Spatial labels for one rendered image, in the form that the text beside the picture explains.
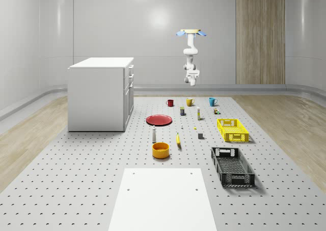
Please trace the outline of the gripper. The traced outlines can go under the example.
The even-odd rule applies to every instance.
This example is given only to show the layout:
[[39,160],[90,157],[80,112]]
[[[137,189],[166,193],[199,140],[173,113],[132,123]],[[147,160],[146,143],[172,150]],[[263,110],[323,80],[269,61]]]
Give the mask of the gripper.
[[186,72],[186,83],[190,83],[191,86],[196,85],[196,78],[199,76],[199,70],[188,70]]

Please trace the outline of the red plate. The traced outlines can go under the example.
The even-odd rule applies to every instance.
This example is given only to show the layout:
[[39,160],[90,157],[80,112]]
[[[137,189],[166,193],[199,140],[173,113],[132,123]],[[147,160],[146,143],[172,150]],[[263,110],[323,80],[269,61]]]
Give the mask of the red plate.
[[172,123],[172,118],[167,115],[156,114],[156,115],[148,116],[146,118],[146,122],[150,125],[164,126]]

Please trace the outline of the yellow basket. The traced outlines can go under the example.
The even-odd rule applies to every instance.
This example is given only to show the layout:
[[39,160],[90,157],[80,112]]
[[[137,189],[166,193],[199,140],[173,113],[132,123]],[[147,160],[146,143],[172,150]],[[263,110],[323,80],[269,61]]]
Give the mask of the yellow basket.
[[217,119],[217,127],[226,142],[249,141],[249,132],[238,119]]

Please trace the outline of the yellow bowl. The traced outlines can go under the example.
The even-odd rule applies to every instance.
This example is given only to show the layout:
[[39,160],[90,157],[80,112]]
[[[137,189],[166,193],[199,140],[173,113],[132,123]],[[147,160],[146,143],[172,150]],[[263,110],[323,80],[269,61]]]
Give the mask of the yellow bowl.
[[170,155],[169,145],[164,142],[156,142],[152,145],[152,155],[158,159],[164,159]]

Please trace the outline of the white cabinet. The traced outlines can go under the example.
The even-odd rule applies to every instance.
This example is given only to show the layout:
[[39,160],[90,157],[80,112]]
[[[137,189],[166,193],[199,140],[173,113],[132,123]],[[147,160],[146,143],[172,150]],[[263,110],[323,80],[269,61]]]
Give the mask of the white cabinet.
[[123,132],[133,111],[133,58],[88,58],[68,68],[68,130]]

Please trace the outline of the dark grey basket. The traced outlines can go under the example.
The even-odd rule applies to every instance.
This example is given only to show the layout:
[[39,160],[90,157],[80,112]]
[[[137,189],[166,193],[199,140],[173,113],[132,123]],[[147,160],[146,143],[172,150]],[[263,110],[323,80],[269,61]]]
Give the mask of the dark grey basket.
[[223,186],[251,187],[255,185],[255,173],[240,149],[212,147],[211,158]]

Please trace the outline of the white board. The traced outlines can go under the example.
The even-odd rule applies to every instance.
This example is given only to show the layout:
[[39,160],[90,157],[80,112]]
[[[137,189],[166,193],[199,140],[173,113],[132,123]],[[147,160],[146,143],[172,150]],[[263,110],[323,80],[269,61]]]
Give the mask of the white board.
[[216,231],[199,168],[126,168],[108,231]]

